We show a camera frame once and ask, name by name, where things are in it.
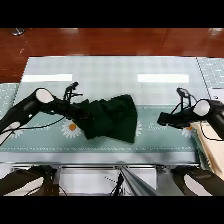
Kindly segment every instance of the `white flower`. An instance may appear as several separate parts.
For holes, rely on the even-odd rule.
[[[187,127],[182,130],[182,135],[187,138],[191,138],[193,134],[192,127]]]
[[[64,132],[63,135],[65,135],[66,138],[75,138],[82,133],[81,129],[72,120],[66,120],[63,123],[62,132]]]
[[[19,137],[20,135],[22,135],[23,134],[23,130],[15,130],[14,132],[12,132],[11,133],[11,135],[10,135],[10,138],[17,138],[17,137]]]
[[[141,125],[140,121],[138,121],[136,131],[135,131],[135,135],[139,136],[141,134],[141,130],[142,130],[142,125]]]

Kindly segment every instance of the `folded fabric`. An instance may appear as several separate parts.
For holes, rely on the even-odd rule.
[[[108,101],[77,104],[90,115],[89,119],[76,120],[75,123],[84,131],[87,139],[97,136],[134,143],[137,125],[137,111],[130,95],[121,95]]]
[[[212,141],[204,137],[200,124],[191,124],[197,131],[198,138],[201,141],[204,153],[208,160],[211,170],[224,180],[224,142]],[[208,138],[220,139],[213,128],[208,123],[202,124],[203,132]]]

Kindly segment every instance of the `reddish brown floor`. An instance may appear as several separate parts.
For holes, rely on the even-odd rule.
[[[0,82],[19,82],[29,56],[168,55],[224,57],[222,28],[0,29]]]

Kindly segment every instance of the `metal bar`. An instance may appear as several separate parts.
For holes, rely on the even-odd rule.
[[[120,167],[120,170],[133,196],[160,196],[155,189],[128,170],[125,166]]]

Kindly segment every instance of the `table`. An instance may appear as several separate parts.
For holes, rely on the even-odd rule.
[[[162,75],[162,82],[156,80],[158,75]],[[1,162],[167,165],[198,162],[197,145],[192,138],[185,137],[180,130],[156,123],[160,112],[171,112],[179,103],[177,87],[188,89],[197,99],[209,98],[196,58],[30,57],[14,103],[39,87],[62,98],[65,88],[74,81],[79,82],[77,92],[83,93],[74,99],[75,102],[87,98],[90,101],[110,99],[125,93],[133,97],[138,110],[135,143],[131,145],[106,137],[88,141],[80,130],[76,131],[81,134],[66,138],[62,127],[68,125],[68,121],[62,121],[43,130],[20,131],[12,136],[1,147]],[[39,113],[27,126],[48,124],[58,118],[58,115]]]

